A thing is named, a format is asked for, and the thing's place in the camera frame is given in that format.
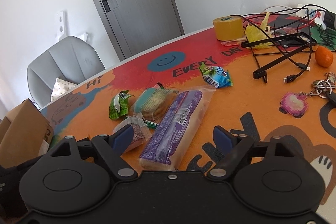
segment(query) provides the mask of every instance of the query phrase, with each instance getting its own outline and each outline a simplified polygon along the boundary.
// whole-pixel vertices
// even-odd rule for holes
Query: power outlet
[[[298,8],[302,8],[304,5],[303,4],[298,4],[297,7]],[[318,7],[315,6],[307,6],[309,12],[307,11],[307,9],[302,9],[296,12],[296,16],[298,17],[306,17],[308,14],[312,13],[313,11],[317,10]],[[317,12],[312,13],[311,15],[309,15],[309,20],[312,20],[314,18],[314,16],[316,15]],[[318,25],[322,25],[321,29],[325,30],[326,29],[326,25],[323,23],[323,19],[324,19],[324,15],[325,12],[320,11],[320,16],[317,16],[314,20],[314,22]]]

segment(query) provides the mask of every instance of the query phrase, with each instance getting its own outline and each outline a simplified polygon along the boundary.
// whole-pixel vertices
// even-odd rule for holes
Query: table
[[[270,21],[293,19],[270,18]],[[317,28],[313,30],[318,37]],[[260,65],[275,57],[261,56]],[[294,60],[306,63],[308,54],[297,54]],[[245,133],[255,140],[268,141],[272,136],[284,136],[325,180],[326,192],[318,213],[336,223],[336,110],[327,100],[308,98],[308,111],[301,118],[280,112],[281,98],[288,91],[309,92],[313,80],[324,79],[324,73],[336,72],[336,62],[330,68],[322,68],[311,60],[310,72],[290,84],[283,78],[297,74],[299,69],[288,60],[268,70],[268,83],[254,80],[257,69],[249,49],[240,46],[222,46],[216,40],[213,28],[207,28],[172,41],[123,61],[101,75],[83,83],[41,112],[55,131],[55,141],[66,135],[77,140],[99,134],[112,134],[120,121],[109,119],[109,104],[118,92],[130,90],[137,98],[145,88],[161,82],[167,88],[205,85],[198,66],[219,65],[229,70],[233,86],[218,89],[203,122],[197,131],[179,170],[208,171],[223,155],[216,149],[212,131],[220,125],[231,133]],[[122,157],[141,172],[138,157],[144,145],[125,153]]]

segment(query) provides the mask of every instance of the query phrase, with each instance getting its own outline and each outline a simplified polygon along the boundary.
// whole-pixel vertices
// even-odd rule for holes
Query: blue gripper pad
[[[237,145],[237,138],[221,126],[215,126],[213,129],[213,142],[216,148],[225,156]]]
[[[134,134],[133,127],[130,124],[128,124],[124,126],[122,129],[118,130],[112,136],[110,136],[109,145],[115,152],[121,155],[132,143],[133,134]]]

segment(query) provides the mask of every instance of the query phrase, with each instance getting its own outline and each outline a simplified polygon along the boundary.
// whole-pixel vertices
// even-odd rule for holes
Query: chair
[[[29,92],[42,108],[50,103],[57,77],[79,84],[103,70],[105,67],[93,47],[77,37],[66,37],[30,63]]]

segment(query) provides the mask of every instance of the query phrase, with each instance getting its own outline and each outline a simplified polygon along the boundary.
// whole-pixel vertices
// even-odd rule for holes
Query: pixel keychain
[[[336,75],[330,72],[325,73],[325,76],[327,77],[325,80],[316,80],[311,84],[313,89],[309,93],[287,92],[280,102],[281,112],[289,113],[295,118],[301,118],[308,110],[308,104],[306,102],[308,96],[328,98],[336,105],[336,93],[332,91],[332,89],[336,88]]]
[[[286,113],[293,115],[295,118],[301,118],[308,109],[306,99],[307,95],[305,94],[287,92],[282,97],[280,105]]]

